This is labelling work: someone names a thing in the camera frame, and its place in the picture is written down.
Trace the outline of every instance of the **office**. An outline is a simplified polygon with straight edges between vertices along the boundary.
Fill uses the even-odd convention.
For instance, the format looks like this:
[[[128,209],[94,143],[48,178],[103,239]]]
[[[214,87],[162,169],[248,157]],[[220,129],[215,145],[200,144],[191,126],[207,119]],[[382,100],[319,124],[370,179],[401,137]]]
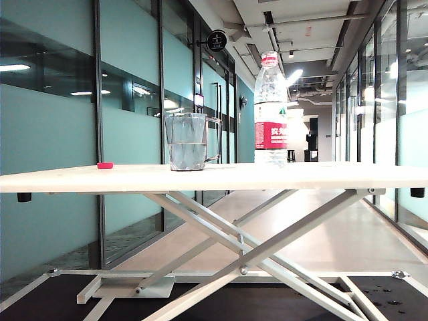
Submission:
[[[241,22],[221,15],[233,9],[222,2]],[[1,72],[1,174],[102,160],[166,163],[159,116],[177,109],[221,116],[221,163],[250,163],[257,55],[272,49],[286,76],[303,66],[290,100],[318,115],[320,161],[427,166],[419,136],[427,119],[423,1],[327,1],[312,11],[296,6],[296,14],[289,1],[258,2],[2,1],[1,65],[29,68]],[[274,24],[344,15],[356,17]],[[213,29],[232,37],[225,51],[198,45]],[[204,205],[226,194],[187,192]],[[427,198],[388,189],[368,201],[423,246]],[[34,195],[18,205],[15,195],[1,195],[2,282],[32,269],[39,275],[44,264],[113,268],[182,223],[136,195]]]

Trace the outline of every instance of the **hanging sign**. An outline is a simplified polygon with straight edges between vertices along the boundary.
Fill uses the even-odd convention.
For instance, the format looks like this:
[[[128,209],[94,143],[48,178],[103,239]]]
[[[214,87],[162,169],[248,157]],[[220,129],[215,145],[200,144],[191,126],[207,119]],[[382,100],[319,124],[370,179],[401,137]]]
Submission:
[[[207,47],[211,51],[221,51],[225,49],[227,37],[223,30],[214,30],[207,37]]]

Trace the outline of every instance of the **ceiling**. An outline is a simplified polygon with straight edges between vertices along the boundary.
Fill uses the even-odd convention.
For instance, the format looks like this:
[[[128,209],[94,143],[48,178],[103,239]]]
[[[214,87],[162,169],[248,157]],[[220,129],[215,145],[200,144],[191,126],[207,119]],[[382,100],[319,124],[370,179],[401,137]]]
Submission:
[[[345,21],[349,21],[341,16],[352,15],[357,3],[351,0],[209,2],[223,20],[223,29],[234,50],[254,76],[259,72],[260,53],[278,51],[286,76],[299,68],[304,71],[298,83],[290,88],[292,99],[299,94],[315,101],[325,101],[326,96],[331,101],[332,84],[337,74],[332,70],[332,61],[340,50],[340,34],[346,29]],[[353,15],[352,19],[365,16]]]

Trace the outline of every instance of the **ceiling pipe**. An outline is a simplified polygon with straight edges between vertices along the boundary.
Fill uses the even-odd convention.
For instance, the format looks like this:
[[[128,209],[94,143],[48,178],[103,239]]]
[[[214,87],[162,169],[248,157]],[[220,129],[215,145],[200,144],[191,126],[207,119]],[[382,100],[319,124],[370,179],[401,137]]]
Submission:
[[[321,50],[321,49],[336,49],[336,48],[342,48],[341,45],[333,45],[330,47],[316,47],[316,48],[304,48],[304,49],[294,49],[294,48],[290,48],[288,50],[281,50],[281,52],[287,52],[287,51],[306,51],[306,50]]]
[[[312,105],[315,106],[330,106],[333,105],[332,102],[315,102],[309,98],[304,98],[304,97],[299,97],[298,100],[302,101],[302,102],[310,102]]]
[[[295,23],[311,23],[311,22],[336,21],[336,20],[355,20],[355,19],[365,19],[369,16],[370,15],[367,13],[361,13],[361,14],[355,14],[355,15],[335,15],[332,17],[320,17],[320,18],[275,22],[275,23],[269,23],[267,26],[268,27],[281,27],[281,26],[285,26],[285,25],[293,25]],[[244,28],[252,28],[252,27],[265,27],[265,24],[246,25]]]

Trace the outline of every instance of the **bottle label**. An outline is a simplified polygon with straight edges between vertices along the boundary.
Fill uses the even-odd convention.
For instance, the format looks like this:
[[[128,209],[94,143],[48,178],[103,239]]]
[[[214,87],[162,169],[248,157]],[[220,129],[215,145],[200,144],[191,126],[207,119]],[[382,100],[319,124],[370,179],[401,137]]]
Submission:
[[[256,122],[255,149],[287,148],[286,128],[281,122]]]

